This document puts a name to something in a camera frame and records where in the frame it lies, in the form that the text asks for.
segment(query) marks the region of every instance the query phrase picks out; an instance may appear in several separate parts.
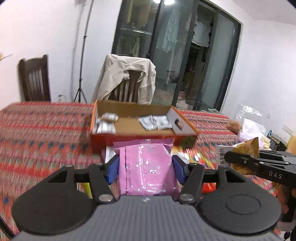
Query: pink snack bag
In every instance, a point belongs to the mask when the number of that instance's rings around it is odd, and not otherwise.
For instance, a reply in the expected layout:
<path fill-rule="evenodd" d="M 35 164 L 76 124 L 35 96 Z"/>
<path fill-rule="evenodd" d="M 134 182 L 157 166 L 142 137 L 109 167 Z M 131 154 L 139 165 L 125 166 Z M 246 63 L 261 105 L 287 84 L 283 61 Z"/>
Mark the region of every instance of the pink snack bag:
<path fill-rule="evenodd" d="M 172 139 L 115 142 L 115 152 L 120 155 L 120 194 L 174 196 L 177 190 L 172 145 Z"/>

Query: power outlet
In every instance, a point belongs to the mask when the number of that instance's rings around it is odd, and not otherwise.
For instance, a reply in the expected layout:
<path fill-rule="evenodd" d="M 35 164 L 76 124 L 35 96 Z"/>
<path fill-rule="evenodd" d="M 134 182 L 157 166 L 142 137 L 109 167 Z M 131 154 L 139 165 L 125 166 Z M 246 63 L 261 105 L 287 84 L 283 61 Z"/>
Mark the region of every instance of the power outlet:
<path fill-rule="evenodd" d="M 59 94 L 58 98 L 59 98 L 58 102 L 68 102 L 67 97 L 65 95 Z"/>
<path fill-rule="evenodd" d="M 293 135 L 293 131 L 289 127 L 287 127 L 286 125 L 283 125 L 283 130 L 285 132 L 287 132 L 290 136 Z"/>

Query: tripod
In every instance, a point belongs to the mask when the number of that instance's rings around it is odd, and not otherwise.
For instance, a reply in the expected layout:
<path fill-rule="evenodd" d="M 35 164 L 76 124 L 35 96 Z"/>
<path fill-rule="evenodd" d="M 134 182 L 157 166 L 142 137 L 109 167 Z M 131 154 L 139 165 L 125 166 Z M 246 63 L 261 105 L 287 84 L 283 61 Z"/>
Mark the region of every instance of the tripod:
<path fill-rule="evenodd" d="M 74 102 L 76 101 L 76 98 L 78 96 L 78 102 L 81 102 L 81 94 L 84 98 L 85 103 L 87 103 L 85 95 L 83 93 L 83 90 L 81 88 L 81 82 L 82 82 L 82 66 L 83 66 L 83 56 L 84 56 L 84 48 L 85 48 L 85 41 L 86 41 L 86 37 L 87 37 L 87 29 L 89 28 L 89 19 L 91 16 L 91 11 L 92 11 L 92 7 L 94 5 L 94 0 L 91 0 L 91 5 L 89 7 L 89 14 L 87 16 L 87 20 L 86 20 L 86 25 L 85 25 L 85 31 L 84 31 L 84 36 L 83 36 L 83 44 L 82 44 L 82 53 L 81 53 L 81 62 L 80 62 L 80 77 L 79 77 L 79 88 L 77 90 Z"/>

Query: silver packet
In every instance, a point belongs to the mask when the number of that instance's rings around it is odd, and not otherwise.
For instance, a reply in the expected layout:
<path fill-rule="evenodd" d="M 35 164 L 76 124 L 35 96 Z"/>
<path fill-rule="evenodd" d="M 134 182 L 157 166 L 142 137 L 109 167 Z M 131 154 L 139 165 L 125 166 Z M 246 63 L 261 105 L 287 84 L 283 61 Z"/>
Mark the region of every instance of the silver packet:
<path fill-rule="evenodd" d="M 110 133 L 110 134 L 115 134 L 116 133 L 116 129 L 114 126 L 114 123 L 108 123 L 106 121 L 100 121 L 99 123 L 99 127 L 98 130 L 96 132 L 97 134 L 100 133 Z"/>
<path fill-rule="evenodd" d="M 172 129 L 173 126 L 168 121 L 166 115 L 154 115 L 153 122 L 157 126 L 157 129 L 163 130 L 163 129 Z"/>
<path fill-rule="evenodd" d="M 147 131 L 157 129 L 156 125 L 153 122 L 152 115 L 139 117 L 138 121 L 141 123 L 141 125 L 144 127 L 144 129 L 147 130 Z"/>
<path fill-rule="evenodd" d="M 106 122 L 116 122 L 118 121 L 118 118 L 118 115 L 114 113 L 105 113 L 101 117 L 101 119 Z"/>

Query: hanging clothes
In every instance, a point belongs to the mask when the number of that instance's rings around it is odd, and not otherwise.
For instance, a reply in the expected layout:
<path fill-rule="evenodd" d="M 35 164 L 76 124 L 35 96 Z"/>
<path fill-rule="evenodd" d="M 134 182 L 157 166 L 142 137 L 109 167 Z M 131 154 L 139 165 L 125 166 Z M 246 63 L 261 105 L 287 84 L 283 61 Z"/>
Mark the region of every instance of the hanging clothes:
<path fill-rule="evenodd" d="M 178 8 L 175 7 L 169 15 L 169 19 L 165 21 L 167 24 L 163 24 L 161 27 L 160 36 L 156 42 L 156 47 L 158 49 L 169 52 L 175 48 L 179 30 L 179 19 L 180 12 Z"/>
<path fill-rule="evenodd" d="M 194 27 L 192 43 L 199 46 L 209 47 L 212 26 L 212 17 L 210 15 L 198 13 L 197 21 Z"/>

